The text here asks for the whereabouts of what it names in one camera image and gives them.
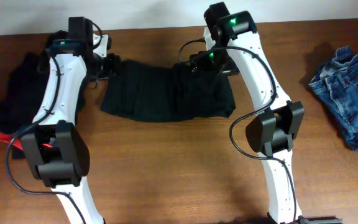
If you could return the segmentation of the black trousers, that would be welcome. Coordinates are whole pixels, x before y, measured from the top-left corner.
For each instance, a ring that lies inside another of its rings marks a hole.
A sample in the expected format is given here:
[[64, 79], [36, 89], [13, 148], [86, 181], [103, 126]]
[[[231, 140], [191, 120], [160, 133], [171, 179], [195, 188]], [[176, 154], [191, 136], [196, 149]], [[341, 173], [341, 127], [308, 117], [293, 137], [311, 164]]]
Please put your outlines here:
[[177, 63], [156, 67], [134, 60], [121, 63], [109, 79], [101, 111], [142, 122], [176, 122], [193, 118], [228, 118], [236, 108], [225, 75], [196, 72]]

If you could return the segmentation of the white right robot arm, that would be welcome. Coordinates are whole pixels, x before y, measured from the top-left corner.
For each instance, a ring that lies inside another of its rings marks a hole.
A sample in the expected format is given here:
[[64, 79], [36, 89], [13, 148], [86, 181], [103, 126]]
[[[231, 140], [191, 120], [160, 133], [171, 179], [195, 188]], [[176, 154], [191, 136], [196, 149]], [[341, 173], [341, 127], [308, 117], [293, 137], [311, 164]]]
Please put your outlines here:
[[262, 162], [268, 187], [268, 218], [272, 223], [299, 223], [302, 212], [296, 199], [292, 177], [293, 142], [304, 115], [301, 102], [293, 102], [277, 81], [264, 54], [260, 35], [251, 14], [231, 14], [224, 2], [204, 12], [206, 50], [189, 62], [204, 60], [213, 67], [232, 60], [251, 96], [253, 118], [246, 138], [254, 155]]

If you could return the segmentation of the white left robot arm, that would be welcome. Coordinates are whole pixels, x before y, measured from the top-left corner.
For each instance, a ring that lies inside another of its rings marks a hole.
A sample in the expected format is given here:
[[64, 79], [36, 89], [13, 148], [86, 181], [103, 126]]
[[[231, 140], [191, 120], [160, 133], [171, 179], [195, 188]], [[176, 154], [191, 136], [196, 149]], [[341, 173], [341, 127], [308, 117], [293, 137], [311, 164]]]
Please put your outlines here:
[[90, 152], [76, 129], [80, 95], [107, 72], [111, 38], [85, 17], [70, 17], [68, 32], [47, 47], [49, 76], [32, 124], [19, 134], [30, 171], [55, 195], [70, 223], [104, 223], [88, 185]]

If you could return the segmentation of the black garment pile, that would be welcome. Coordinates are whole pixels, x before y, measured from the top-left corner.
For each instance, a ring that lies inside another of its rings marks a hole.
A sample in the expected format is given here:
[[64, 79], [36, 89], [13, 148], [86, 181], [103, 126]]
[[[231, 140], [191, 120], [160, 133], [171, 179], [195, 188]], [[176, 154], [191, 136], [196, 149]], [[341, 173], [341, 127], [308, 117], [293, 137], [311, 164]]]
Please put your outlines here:
[[6, 97], [0, 102], [0, 134], [10, 135], [32, 124], [47, 87], [48, 66], [46, 52], [40, 55], [27, 52], [9, 74]]

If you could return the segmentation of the red and grey garment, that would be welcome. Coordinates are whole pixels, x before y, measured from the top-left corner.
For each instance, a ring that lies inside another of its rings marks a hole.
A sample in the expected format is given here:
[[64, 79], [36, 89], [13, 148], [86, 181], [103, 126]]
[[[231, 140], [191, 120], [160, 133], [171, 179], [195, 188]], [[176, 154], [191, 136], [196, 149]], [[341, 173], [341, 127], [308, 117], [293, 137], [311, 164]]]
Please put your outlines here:
[[[4, 143], [10, 143], [13, 138], [17, 136], [17, 133], [3, 133], [0, 131], [0, 141]], [[23, 148], [29, 148], [30, 146], [35, 145], [36, 147], [39, 147], [40, 149], [51, 149], [53, 147], [50, 143], [39, 143], [36, 140], [26, 139], [25, 137], [17, 138], [13, 142], [13, 146], [21, 151], [23, 151]]]

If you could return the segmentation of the blue denim jeans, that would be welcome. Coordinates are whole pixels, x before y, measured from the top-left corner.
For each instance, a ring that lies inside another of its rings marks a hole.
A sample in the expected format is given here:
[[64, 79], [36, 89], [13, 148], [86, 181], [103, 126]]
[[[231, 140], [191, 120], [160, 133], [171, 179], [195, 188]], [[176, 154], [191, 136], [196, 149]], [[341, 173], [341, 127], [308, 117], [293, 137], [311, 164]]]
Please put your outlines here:
[[339, 48], [308, 86], [333, 114], [347, 146], [358, 153], [358, 53]]

